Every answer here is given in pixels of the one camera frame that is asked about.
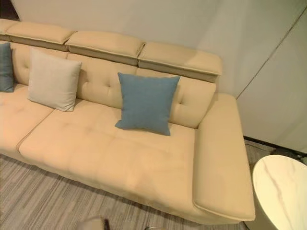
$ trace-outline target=beige leather sofa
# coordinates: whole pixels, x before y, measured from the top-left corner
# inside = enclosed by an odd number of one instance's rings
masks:
[[[222,71],[216,55],[3,19],[0,38],[11,42],[16,80],[13,93],[0,92],[0,153],[197,223],[254,219],[236,100],[215,93]],[[27,99],[31,46],[82,61],[73,112]],[[171,136],[114,126],[122,105],[118,72],[182,76]]]

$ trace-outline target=teal pillow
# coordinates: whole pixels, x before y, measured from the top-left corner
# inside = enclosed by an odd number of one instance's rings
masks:
[[[154,78],[118,73],[123,106],[116,127],[142,128],[170,136],[168,119],[180,77]]]
[[[11,44],[0,44],[0,91],[13,92],[14,88]]]

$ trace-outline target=round table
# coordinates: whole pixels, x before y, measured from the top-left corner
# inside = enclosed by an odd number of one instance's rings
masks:
[[[252,174],[256,219],[250,230],[307,230],[307,166],[289,157],[260,159]]]

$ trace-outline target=wall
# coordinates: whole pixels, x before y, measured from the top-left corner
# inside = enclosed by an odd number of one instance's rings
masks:
[[[307,153],[307,10],[237,102],[246,136]]]
[[[222,57],[218,90],[238,96],[307,0],[12,0],[22,21],[104,30]]]

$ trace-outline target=headrest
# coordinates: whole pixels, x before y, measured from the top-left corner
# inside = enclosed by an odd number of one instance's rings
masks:
[[[10,36],[6,34],[6,31],[16,23],[19,22],[0,18],[0,40],[10,41]]]
[[[209,82],[222,74],[222,61],[217,55],[183,46],[148,42],[138,59],[141,68]]]
[[[137,66],[144,42],[138,38],[100,31],[78,31],[66,43],[69,51]]]
[[[64,43],[73,33],[57,25],[30,22],[14,24],[6,31],[13,42],[62,51],[68,51]]]

